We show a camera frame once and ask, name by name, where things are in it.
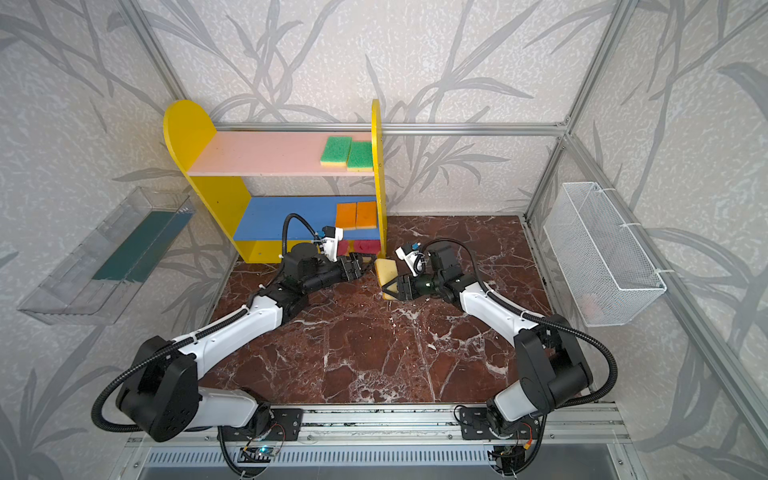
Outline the orange sponge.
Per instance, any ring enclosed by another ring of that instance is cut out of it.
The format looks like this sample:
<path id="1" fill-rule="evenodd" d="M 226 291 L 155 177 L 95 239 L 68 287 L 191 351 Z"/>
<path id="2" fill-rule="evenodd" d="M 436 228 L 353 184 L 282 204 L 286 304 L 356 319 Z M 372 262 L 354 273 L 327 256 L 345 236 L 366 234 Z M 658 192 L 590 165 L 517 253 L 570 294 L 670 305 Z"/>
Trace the orange sponge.
<path id="1" fill-rule="evenodd" d="M 355 227 L 358 230 L 376 229 L 378 226 L 377 204 L 375 201 L 356 204 Z"/>

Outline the yellow sponge green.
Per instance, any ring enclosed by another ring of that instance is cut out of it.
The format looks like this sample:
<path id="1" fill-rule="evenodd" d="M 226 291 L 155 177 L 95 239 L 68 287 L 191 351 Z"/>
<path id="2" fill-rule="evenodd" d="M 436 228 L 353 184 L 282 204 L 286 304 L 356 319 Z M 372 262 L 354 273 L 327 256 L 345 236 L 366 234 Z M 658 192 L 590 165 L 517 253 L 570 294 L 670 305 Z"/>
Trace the yellow sponge green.
<path id="1" fill-rule="evenodd" d="M 353 141 L 346 167 L 352 172 L 372 172 L 374 169 L 373 146 L 370 141 Z"/>

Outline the green top sponge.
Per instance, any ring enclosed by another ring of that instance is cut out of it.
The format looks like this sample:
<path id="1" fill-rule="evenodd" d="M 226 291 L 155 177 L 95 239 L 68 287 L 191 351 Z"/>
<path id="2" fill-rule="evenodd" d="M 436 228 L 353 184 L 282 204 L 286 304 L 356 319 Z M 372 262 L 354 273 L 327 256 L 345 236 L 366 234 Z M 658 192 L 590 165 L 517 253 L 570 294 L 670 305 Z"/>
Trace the green top sponge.
<path id="1" fill-rule="evenodd" d="M 353 139 L 349 136 L 328 137 L 320 157 L 320 164 L 323 167 L 345 168 L 352 143 Z"/>

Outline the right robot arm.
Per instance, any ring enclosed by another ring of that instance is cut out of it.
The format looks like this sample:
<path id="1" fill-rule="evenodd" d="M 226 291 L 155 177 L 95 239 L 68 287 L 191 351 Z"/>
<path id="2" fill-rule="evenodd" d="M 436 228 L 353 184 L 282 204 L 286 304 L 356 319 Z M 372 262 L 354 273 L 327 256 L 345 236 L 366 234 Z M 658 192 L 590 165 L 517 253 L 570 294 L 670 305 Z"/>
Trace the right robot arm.
<path id="1" fill-rule="evenodd" d="M 456 256 L 465 247 L 439 238 L 399 248 L 396 255 L 406 273 L 399 273 L 394 261 L 379 259 L 376 275 L 384 298 L 439 298 L 513 345 L 518 378 L 486 403 L 486 420 L 495 434 L 505 436 L 526 417 L 540 419 L 592 403 L 613 390 L 619 369 L 606 345 L 561 315 L 545 316 L 503 297 L 484 280 L 474 255 L 471 272 L 465 272 Z"/>

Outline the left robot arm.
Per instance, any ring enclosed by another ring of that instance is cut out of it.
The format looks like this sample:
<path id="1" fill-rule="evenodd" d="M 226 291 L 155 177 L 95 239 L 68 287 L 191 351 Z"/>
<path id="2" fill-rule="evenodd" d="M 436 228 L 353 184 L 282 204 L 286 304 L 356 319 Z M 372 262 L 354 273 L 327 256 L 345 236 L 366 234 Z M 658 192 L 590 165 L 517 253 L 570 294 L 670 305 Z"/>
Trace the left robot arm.
<path id="1" fill-rule="evenodd" d="M 201 379 L 241 347 L 288 324 L 312 293 L 358 280 L 374 262 L 372 254 L 330 260 L 313 243 L 295 245 L 275 276 L 237 310 L 172 340 L 145 341 L 131 366 L 96 397 L 92 423 L 106 432 L 144 432 L 157 442 L 213 427 L 263 434 L 273 422 L 267 401 L 245 390 L 203 387 Z"/>

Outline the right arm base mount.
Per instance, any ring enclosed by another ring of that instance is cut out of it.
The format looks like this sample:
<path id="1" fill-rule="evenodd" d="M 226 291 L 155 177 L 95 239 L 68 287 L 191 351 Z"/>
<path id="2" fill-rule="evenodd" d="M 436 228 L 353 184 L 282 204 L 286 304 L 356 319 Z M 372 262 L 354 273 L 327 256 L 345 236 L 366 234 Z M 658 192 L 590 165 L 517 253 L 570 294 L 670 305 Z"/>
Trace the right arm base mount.
<path id="1" fill-rule="evenodd" d="M 538 419 L 524 416 L 516 421 L 505 420 L 500 413 L 488 407 L 457 405 L 453 416 L 464 440 L 533 441 L 540 437 Z"/>

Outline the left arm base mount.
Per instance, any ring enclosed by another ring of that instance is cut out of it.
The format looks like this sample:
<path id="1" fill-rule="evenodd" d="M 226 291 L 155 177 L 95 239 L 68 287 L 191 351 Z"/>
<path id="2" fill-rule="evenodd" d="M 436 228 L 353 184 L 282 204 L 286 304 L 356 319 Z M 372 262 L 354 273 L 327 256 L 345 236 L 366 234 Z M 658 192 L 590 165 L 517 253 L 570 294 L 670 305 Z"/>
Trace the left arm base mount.
<path id="1" fill-rule="evenodd" d="M 300 408 L 276 408 L 258 411 L 255 418 L 244 427 L 224 426 L 217 434 L 225 442 L 246 442 L 266 440 L 293 442 L 298 439 L 304 410 Z"/>

